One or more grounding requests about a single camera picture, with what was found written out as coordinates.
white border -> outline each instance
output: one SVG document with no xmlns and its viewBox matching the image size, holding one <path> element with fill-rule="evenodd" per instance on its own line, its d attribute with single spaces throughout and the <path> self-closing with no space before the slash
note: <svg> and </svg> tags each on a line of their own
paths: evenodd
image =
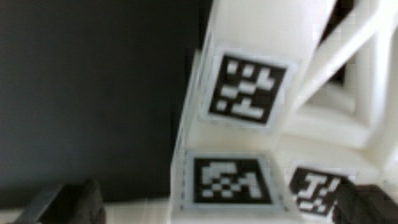
<svg viewBox="0 0 398 224">
<path fill-rule="evenodd" d="M 268 65 L 286 68 L 286 74 L 284 74 L 277 97 L 275 97 L 275 101 L 274 101 L 274 108 L 270 111 L 268 121 L 266 121 L 265 125 L 258 124 L 256 122 L 250 122 L 250 121 L 242 121 L 240 119 L 236 119 L 233 117 L 226 118 L 224 116 L 208 113 L 211 97 L 213 97 L 213 89 L 215 89 L 215 84 L 217 84 L 217 74 L 218 74 L 220 63 L 222 63 L 222 58 L 224 58 L 226 54 L 242 58 L 243 60 L 249 60 L 252 62 L 265 63 Z M 254 50 L 238 49 L 236 47 L 231 47 L 229 45 L 222 45 L 217 48 L 213 60 L 211 60 L 211 72 L 208 74 L 208 81 L 206 81 L 208 85 L 206 85 L 204 97 L 202 97 L 202 101 L 201 101 L 201 112 L 199 112 L 201 118 L 204 120 L 222 121 L 227 124 L 236 125 L 243 128 L 256 128 L 261 131 L 265 131 L 266 133 L 270 133 L 272 126 L 274 126 L 275 119 L 277 119 L 277 114 L 281 111 L 281 105 L 284 104 L 284 93 L 288 90 L 288 85 L 291 82 L 293 73 L 297 72 L 297 69 L 298 69 L 298 63 L 293 62 L 290 59 L 282 59 L 277 56 L 265 55 L 263 53 L 256 52 Z"/>
<path fill-rule="evenodd" d="M 217 204 L 217 203 L 194 203 L 194 159 L 195 158 L 222 158 L 222 159 L 256 159 L 259 162 L 259 170 L 265 177 L 265 185 L 268 188 L 272 205 L 258 204 Z M 185 158 L 185 176 L 183 176 L 183 209 L 217 209 L 222 211 L 256 211 L 256 212 L 279 212 L 284 211 L 282 201 L 279 199 L 279 188 L 270 175 L 270 163 L 263 155 L 242 154 L 242 153 L 197 153 L 186 152 Z"/>
</svg>

black background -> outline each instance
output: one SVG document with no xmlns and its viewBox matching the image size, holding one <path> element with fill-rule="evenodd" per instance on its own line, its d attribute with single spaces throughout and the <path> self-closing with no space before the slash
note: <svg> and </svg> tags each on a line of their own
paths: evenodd
<svg viewBox="0 0 398 224">
<path fill-rule="evenodd" d="M 94 178 L 107 201 L 169 194 L 210 0 L 0 0 L 0 207 Z"/>
</svg>

